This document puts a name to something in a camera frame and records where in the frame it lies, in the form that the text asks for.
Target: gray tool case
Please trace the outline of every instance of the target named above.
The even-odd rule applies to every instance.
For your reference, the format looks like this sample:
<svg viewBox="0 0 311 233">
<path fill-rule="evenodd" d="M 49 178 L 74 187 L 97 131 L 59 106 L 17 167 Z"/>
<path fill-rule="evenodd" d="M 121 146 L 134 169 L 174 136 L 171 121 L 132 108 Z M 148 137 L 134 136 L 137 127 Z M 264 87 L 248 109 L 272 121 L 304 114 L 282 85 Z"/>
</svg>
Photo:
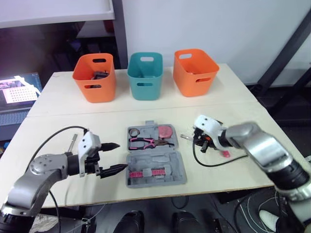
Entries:
<svg viewBox="0 0 311 233">
<path fill-rule="evenodd" d="M 130 129 L 138 129 L 137 137 L 159 138 L 158 126 L 154 121 L 146 121 L 144 126 L 133 126 L 128 128 L 128 149 L 130 147 L 143 147 L 147 142 L 130 142 L 132 138 L 129 134 Z M 178 148 L 177 135 L 172 125 L 163 125 L 171 127 L 173 134 L 171 138 L 165 138 L 173 145 L 156 146 L 144 150 L 129 150 L 126 161 L 126 185 L 129 188 L 142 188 L 151 186 L 175 185 L 186 183 L 187 177 L 181 154 L 175 149 Z M 152 170 L 165 170 L 165 175 L 152 175 Z M 130 172 L 142 172 L 142 178 L 130 178 Z"/>
</svg>

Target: pink tape measure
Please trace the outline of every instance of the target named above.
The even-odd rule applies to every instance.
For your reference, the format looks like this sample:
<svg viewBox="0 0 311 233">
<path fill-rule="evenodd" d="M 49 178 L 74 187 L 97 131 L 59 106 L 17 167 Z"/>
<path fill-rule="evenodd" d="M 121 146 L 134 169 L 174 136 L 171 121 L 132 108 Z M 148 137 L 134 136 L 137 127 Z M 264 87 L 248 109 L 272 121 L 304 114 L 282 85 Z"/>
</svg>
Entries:
<svg viewBox="0 0 311 233">
<path fill-rule="evenodd" d="M 171 138 L 173 130 L 170 126 L 160 125 L 159 129 L 159 138 Z"/>
</svg>

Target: pliers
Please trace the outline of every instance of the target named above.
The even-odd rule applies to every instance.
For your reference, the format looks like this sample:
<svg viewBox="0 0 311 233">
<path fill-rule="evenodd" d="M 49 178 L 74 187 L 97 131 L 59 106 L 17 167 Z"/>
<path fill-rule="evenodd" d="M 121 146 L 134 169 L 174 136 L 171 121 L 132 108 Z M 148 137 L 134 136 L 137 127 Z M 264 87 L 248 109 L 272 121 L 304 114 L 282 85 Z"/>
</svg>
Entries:
<svg viewBox="0 0 311 233">
<path fill-rule="evenodd" d="M 144 138 L 144 137 L 134 137 L 129 139 L 130 142 L 148 142 L 146 146 L 143 147 L 129 147 L 129 150 L 144 150 L 147 148 L 155 148 L 156 146 L 170 145 L 174 146 L 173 143 L 169 143 L 165 140 L 154 140 L 153 138 Z"/>
</svg>

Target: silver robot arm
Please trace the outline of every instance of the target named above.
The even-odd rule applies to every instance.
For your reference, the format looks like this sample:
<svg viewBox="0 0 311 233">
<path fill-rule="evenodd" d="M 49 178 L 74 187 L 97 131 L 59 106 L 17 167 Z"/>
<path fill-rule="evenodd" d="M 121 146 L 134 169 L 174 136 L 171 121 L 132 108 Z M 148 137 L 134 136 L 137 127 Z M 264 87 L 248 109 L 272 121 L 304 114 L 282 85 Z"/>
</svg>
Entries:
<svg viewBox="0 0 311 233">
<path fill-rule="evenodd" d="M 27 233 L 50 188 L 68 176 L 95 173 L 101 178 L 115 175 L 127 165 L 119 164 L 108 169 L 99 167 L 99 151 L 113 150 L 115 143 L 100 143 L 97 135 L 88 131 L 78 146 L 78 155 L 45 154 L 35 158 L 27 171 L 14 184 L 0 211 L 0 233 Z"/>
<path fill-rule="evenodd" d="M 216 150 L 230 146 L 244 150 L 287 198 L 298 220 L 305 226 L 311 223 L 311 174 L 276 138 L 254 122 L 225 128 L 221 122 L 200 115 L 194 126 L 195 138 L 207 134 Z"/>
</svg>

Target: computer monitor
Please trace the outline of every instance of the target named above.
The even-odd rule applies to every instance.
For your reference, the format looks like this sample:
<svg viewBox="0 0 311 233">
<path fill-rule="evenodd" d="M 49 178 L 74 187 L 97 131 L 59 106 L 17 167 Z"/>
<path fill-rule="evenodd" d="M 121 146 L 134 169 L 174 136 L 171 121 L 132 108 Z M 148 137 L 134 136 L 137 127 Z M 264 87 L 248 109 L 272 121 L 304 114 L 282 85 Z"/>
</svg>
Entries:
<svg viewBox="0 0 311 233">
<path fill-rule="evenodd" d="M 37 73 L 0 78 L 0 112 L 31 108 L 41 91 Z"/>
</svg>

